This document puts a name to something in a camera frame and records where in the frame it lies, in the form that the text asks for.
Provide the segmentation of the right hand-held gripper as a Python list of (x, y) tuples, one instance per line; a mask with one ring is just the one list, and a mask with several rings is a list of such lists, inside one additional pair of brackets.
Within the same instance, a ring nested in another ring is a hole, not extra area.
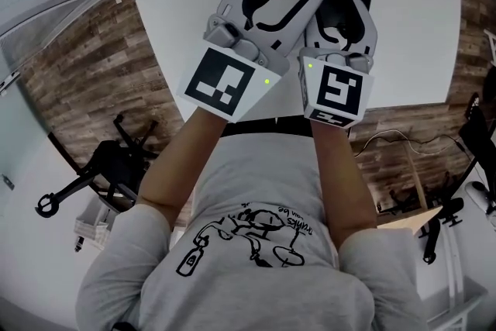
[(339, 31), (343, 17), (321, 5), (306, 27), (307, 47), (298, 57), (304, 117), (337, 128), (350, 128), (363, 119), (377, 45), (376, 26), (361, 0), (350, 0), (345, 17), (346, 38)]

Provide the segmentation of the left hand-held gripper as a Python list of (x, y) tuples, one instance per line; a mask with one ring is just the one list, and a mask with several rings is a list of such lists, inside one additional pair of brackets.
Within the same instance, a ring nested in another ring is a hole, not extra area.
[[(195, 63), (181, 77), (178, 96), (238, 122), (268, 94), (289, 71), (286, 56), (323, 0), (299, 0), (279, 22), (255, 23), (255, 11), (269, 1), (220, 2), (218, 14), (208, 18)], [(247, 32), (253, 28), (259, 36)]]

